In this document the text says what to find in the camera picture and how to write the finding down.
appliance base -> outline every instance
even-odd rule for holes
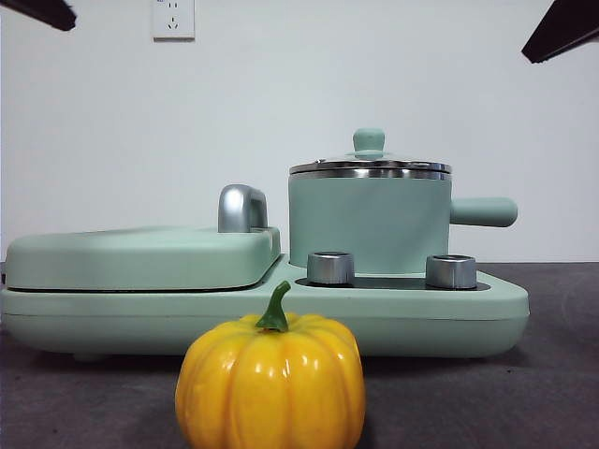
[[[257,284],[228,291],[90,293],[2,291],[3,326],[34,348],[102,355],[183,355],[200,334],[247,313],[261,314],[281,281],[284,309],[320,313],[354,332],[362,355],[485,357],[512,348],[528,321],[528,294],[477,272],[474,291],[319,288],[296,283],[305,268],[281,256]],[[396,275],[397,278],[422,278]]]

yellow pumpkin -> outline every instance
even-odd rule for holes
[[[177,419],[195,449],[352,449],[364,423],[358,346],[341,323],[283,313],[223,323],[188,349]]]

gray countertop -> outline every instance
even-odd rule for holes
[[[358,448],[599,447],[599,263],[479,268],[529,291],[519,344],[486,359],[364,358]],[[181,357],[81,364],[6,332],[1,345],[2,449],[186,447]]]

pumpkin stem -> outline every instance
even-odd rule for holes
[[[286,332],[289,330],[283,307],[281,307],[281,301],[285,293],[289,291],[291,285],[289,282],[283,281],[277,285],[272,292],[270,297],[269,307],[262,315],[262,318],[256,323],[256,327],[262,327],[267,330],[277,330],[279,332]]]

wall socket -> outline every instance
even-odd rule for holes
[[[152,0],[153,40],[194,40],[196,0]]]

